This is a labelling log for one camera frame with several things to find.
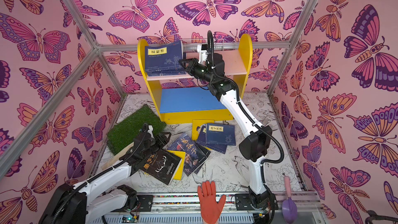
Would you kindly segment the navy book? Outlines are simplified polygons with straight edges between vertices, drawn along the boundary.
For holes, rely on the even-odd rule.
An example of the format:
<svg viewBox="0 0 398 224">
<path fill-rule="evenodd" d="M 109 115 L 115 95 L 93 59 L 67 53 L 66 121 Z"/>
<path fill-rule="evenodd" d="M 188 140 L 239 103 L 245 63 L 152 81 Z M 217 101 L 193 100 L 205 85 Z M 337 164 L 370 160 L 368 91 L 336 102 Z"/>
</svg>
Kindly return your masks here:
<svg viewBox="0 0 398 224">
<path fill-rule="evenodd" d="M 180 72 L 183 67 L 179 63 L 184 60 L 183 43 L 181 40 L 162 46 L 145 47 L 145 72 Z"/>
<path fill-rule="evenodd" d="M 227 145 L 210 144 L 207 142 L 206 126 L 202 126 L 202 129 L 200 131 L 199 137 L 196 140 L 196 142 L 199 143 L 201 146 L 204 146 L 205 148 L 217 151 L 222 154 L 225 154 L 227 151 Z"/>
<path fill-rule="evenodd" d="M 208 123 L 206 125 L 206 138 L 210 144 L 235 146 L 235 126 L 220 123 Z"/>
<path fill-rule="evenodd" d="M 170 70 L 170 71 L 152 71 L 152 72 L 147 72 L 147 75 L 150 77 L 153 77 L 153 76 L 183 75 L 185 73 L 186 73 L 185 70 L 178 69 L 178 70 Z"/>
</svg>

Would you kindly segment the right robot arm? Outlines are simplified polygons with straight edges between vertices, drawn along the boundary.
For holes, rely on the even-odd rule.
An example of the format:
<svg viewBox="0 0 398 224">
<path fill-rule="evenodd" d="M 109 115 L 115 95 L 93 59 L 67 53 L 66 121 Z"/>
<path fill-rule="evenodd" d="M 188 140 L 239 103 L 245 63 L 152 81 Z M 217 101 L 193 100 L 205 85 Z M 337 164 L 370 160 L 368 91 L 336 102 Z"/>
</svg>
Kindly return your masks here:
<svg viewBox="0 0 398 224">
<path fill-rule="evenodd" d="M 249 191 L 255 196 L 270 192 L 263 166 L 283 162 L 283 147 L 272 136 L 272 129 L 257 120 L 243 103 L 237 83 L 224 75 L 223 57 L 214 52 L 213 44 L 198 44 L 197 52 L 198 59 L 180 60 L 179 64 L 190 76 L 208 82 L 207 89 L 228 109 L 240 127 L 244 140 L 239 150 L 250 161 Z"/>
</svg>

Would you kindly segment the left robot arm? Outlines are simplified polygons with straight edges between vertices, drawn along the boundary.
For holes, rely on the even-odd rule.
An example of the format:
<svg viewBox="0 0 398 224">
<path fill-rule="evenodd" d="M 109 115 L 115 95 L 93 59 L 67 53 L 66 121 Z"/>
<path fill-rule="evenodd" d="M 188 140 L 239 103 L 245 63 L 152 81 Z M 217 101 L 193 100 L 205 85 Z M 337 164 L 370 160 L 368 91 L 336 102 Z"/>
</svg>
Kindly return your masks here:
<svg viewBox="0 0 398 224">
<path fill-rule="evenodd" d="M 149 125 L 144 124 L 133 146 L 109 168 L 74 185 L 59 186 L 50 199 L 39 223 L 88 224 L 115 210 L 132 210 L 137 206 L 137 192 L 119 185 L 142 169 L 157 151 L 171 138 L 171 133 L 153 136 Z"/>
</svg>

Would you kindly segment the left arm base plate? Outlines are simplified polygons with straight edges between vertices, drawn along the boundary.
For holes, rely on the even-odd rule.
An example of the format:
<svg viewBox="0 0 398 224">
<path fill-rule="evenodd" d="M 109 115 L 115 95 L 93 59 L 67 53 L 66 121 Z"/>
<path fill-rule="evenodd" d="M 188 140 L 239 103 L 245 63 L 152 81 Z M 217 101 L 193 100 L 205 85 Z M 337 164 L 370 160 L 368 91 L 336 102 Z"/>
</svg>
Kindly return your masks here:
<svg viewBox="0 0 398 224">
<path fill-rule="evenodd" d="M 123 209 L 126 212 L 150 212 L 153 205 L 153 198 L 153 195 L 129 196 Z"/>
</svg>

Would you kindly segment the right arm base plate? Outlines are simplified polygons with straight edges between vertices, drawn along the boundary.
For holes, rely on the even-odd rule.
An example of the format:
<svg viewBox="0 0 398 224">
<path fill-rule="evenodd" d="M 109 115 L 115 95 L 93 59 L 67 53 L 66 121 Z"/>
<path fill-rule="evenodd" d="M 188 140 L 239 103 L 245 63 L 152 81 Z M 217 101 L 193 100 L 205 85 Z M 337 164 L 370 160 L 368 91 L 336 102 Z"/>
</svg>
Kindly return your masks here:
<svg viewBox="0 0 398 224">
<path fill-rule="evenodd" d="M 269 212 L 279 210 L 274 194 L 264 192 L 256 195 L 254 193 L 235 194 L 235 206 L 238 211 L 263 211 Z"/>
</svg>

